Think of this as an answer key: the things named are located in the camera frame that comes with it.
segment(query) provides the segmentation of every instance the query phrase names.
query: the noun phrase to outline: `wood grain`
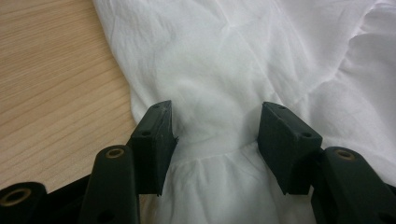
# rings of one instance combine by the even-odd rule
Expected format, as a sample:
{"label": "wood grain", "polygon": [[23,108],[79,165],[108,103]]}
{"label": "wood grain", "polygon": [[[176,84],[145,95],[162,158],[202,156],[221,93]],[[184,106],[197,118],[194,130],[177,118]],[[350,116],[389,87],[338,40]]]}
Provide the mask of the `wood grain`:
{"label": "wood grain", "polygon": [[134,127],[90,0],[0,2],[0,189],[37,181],[53,191]]}

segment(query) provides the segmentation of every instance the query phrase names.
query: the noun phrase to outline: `crumpled fabric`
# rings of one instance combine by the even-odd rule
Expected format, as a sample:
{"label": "crumpled fabric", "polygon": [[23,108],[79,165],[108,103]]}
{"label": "crumpled fabric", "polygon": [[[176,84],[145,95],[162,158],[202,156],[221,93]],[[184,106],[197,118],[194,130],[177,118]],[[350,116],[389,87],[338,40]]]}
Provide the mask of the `crumpled fabric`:
{"label": "crumpled fabric", "polygon": [[132,114],[172,100],[179,143],[144,223],[315,223],[256,143],[284,105],[396,185],[396,2],[94,0]]}

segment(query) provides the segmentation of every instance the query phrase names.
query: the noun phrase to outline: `wooden surface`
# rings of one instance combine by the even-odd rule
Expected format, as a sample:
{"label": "wooden surface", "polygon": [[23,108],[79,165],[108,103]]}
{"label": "wooden surface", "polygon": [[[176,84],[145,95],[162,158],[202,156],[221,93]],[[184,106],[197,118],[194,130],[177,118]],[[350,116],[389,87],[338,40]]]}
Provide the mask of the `wooden surface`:
{"label": "wooden surface", "polygon": [[91,0],[0,1],[0,189],[89,173],[135,124]]}

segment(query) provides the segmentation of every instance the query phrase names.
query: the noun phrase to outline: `white cloth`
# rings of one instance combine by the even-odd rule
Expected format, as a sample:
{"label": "white cloth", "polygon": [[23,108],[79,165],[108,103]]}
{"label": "white cloth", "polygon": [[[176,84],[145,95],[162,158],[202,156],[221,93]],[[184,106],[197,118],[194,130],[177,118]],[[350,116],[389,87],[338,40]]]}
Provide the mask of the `white cloth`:
{"label": "white cloth", "polygon": [[396,2],[94,1],[132,113],[172,100],[180,137],[155,223],[315,223],[258,152],[262,102],[396,185]]}

